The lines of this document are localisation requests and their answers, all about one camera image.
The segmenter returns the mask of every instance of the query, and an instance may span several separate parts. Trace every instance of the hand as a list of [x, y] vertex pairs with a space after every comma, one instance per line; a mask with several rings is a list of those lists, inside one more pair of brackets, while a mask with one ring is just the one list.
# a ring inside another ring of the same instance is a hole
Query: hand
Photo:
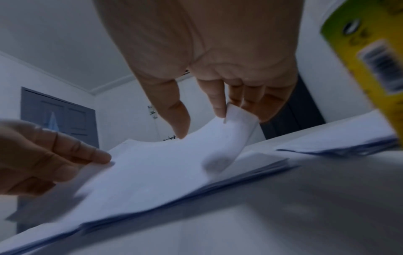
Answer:
[[112, 39], [179, 138], [189, 114], [175, 78], [188, 68], [224, 118], [235, 105], [271, 119], [297, 80], [302, 0], [94, 0]]
[[111, 156], [76, 138], [26, 121], [0, 121], [0, 195], [41, 195], [69, 181], [78, 164]]

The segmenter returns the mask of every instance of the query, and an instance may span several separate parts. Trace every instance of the table surface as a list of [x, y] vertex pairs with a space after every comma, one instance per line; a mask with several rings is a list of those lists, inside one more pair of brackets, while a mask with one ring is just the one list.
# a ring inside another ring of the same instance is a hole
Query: table surface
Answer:
[[272, 149], [334, 124], [245, 148], [299, 168], [30, 254], [403, 254], [403, 151], [341, 159]]

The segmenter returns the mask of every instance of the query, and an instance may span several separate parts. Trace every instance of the yellow and green package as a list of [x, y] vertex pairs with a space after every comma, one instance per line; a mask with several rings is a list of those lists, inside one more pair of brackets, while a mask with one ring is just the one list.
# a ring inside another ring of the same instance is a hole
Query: yellow and green package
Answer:
[[321, 33], [403, 142], [403, 0], [340, 0]]

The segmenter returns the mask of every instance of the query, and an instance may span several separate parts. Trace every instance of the barcode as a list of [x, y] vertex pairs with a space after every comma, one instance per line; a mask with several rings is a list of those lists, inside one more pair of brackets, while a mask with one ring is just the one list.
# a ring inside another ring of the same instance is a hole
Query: barcode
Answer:
[[389, 94], [403, 92], [403, 67], [387, 45], [372, 44], [359, 57]]

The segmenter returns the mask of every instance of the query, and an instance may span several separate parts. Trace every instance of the dark door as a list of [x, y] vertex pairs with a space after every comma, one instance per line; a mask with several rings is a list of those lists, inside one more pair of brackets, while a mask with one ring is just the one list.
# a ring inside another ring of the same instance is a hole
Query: dark door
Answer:
[[[33, 122], [43, 128], [58, 129], [89, 145], [99, 147], [93, 109], [22, 88], [21, 120]], [[19, 197], [18, 208], [29, 201], [31, 201], [30, 197]], [[20, 233], [31, 227], [33, 226], [18, 224], [17, 232]]]
[[271, 121], [260, 126], [266, 139], [271, 139], [324, 123], [321, 113], [299, 77], [286, 105]]

